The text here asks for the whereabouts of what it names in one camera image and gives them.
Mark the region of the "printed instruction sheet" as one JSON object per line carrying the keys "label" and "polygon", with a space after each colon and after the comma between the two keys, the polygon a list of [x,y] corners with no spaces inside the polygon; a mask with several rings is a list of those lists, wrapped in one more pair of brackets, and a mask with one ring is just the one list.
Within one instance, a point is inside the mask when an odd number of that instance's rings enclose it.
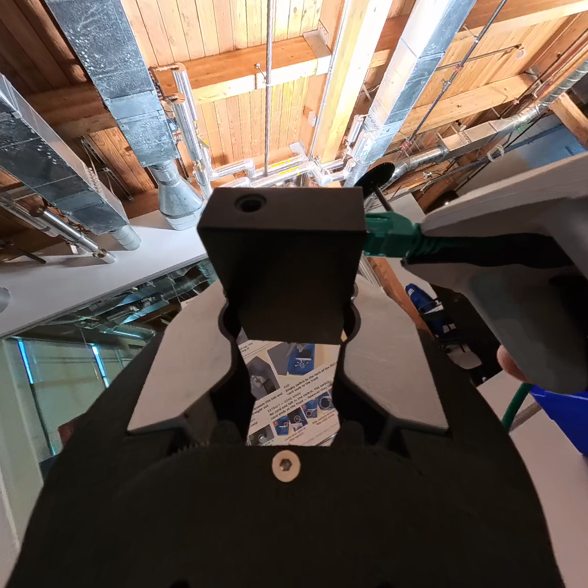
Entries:
{"label": "printed instruction sheet", "polygon": [[248,446],[328,446],[340,428],[332,385],[340,346],[237,340],[254,396]]}

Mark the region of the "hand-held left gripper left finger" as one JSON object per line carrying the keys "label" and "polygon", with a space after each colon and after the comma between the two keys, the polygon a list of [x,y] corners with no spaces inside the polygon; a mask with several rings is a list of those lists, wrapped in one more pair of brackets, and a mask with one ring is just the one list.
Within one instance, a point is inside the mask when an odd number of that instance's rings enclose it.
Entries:
{"label": "hand-held left gripper left finger", "polygon": [[128,424],[132,433],[180,428],[207,442],[220,421],[231,421],[243,440],[252,394],[235,338],[223,323],[220,281],[190,300],[165,330]]}

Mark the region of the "rectangular metal duct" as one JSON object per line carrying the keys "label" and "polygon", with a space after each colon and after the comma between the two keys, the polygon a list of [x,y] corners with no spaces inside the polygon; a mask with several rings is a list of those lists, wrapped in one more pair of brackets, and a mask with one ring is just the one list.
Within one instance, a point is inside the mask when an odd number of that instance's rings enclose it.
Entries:
{"label": "rectangular metal duct", "polygon": [[140,236],[121,202],[1,75],[1,169],[95,235],[134,251]]}
{"label": "rectangular metal duct", "polygon": [[158,185],[170,227],[197,225],[202,196],[180,176],[172,126],[121,1],[46,1],[105,106]]}
{"label": "rectangular metal duct", "polygon": [[357,161],[372,164],[392,143],[475,1],[417,1],[388,63],[365,123]]}

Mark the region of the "silver insulated pipe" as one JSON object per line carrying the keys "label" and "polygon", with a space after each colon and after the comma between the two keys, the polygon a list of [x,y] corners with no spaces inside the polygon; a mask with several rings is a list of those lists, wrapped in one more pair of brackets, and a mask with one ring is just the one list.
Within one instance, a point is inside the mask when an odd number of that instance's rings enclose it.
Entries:
{"label": "silver insulated pipe", "polygon": [[172,104],[173,113],[180,128],[182,140],[193,163],[193,175],[206,199],[212,194],[212,182],[244,172],[245,176],[234,179],[228,187],[250,187],[255,175],[252,159],[242,159],[232,164],[214,167],[210,148],[198,128],[198,113],[187,68],[183,63],[172,65],[172,74],[179,92]]}

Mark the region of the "black disc on rod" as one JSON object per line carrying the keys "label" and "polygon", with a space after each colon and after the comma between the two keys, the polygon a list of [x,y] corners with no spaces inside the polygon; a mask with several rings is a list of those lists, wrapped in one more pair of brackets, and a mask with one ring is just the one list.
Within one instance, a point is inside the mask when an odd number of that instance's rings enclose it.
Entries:
{"label": "black disc on rod", "polygon": [[392,212],[392,207],[382,194],[382,187],[391,180],[395,166],[391,162],[379,164],[367,171],[359,178],[355,186],[361,188],[364,202],[375,195],[386,212]]}

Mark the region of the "blue plastic bin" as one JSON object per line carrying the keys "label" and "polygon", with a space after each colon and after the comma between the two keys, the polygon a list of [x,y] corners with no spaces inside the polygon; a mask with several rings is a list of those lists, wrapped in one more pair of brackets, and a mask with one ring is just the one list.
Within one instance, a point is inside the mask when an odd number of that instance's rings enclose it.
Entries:
{"label": "blue plastic bin", "polygon": [[587,391],[557,394],[533,385],[530,393],[578,452],[587,456]]}

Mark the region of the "black network switch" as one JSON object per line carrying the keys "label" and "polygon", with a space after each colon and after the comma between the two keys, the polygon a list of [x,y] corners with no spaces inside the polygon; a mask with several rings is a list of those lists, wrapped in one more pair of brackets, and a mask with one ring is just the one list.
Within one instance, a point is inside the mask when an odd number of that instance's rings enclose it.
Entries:
{"label": "black network switch", "polygon": [[360,188],[217,187],[197,232],[250,339],[341,343],[366,240]]}

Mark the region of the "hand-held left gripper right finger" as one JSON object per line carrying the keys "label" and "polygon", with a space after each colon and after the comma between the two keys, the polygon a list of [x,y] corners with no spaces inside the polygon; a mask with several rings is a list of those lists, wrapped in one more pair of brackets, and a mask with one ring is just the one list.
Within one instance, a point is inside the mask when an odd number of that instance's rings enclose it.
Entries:
{"label": "hand-held left gripper right finger", "polygon": [[445,433],[449,425],[419,331],[383,290],[357,290],[353,329],[341,347],[332,387],[340,421],[365,433],[397,429]]}

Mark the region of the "person's right hand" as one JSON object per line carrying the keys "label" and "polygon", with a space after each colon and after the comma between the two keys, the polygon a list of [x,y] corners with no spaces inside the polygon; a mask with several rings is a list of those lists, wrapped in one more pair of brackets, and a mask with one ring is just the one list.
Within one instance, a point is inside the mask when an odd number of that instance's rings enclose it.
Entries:
{"label": "person's right hand", "polygon": [[512,358],[511,354],[503,345],[500,345],[496,353],[497,362],[500,367],[511,377],[517,379],[519,382],[530,384],[530,379],[522,372],[517,363]]}

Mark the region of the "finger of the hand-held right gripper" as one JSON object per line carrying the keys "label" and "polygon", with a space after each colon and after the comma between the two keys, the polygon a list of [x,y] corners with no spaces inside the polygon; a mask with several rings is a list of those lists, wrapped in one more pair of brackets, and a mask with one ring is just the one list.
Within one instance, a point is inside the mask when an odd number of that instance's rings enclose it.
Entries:
{"label": "finger of the hand-held right gripper", "polygon": [[587,153],[481,187],[425,216],[424,234],[551,236],[572,259],[587,258]]}
{"label": "finger of the hand-held right gripper", "polygon": [[531,383],[560,394],[587,389],[587,279],[577,268],[402,265],[464,295]]}

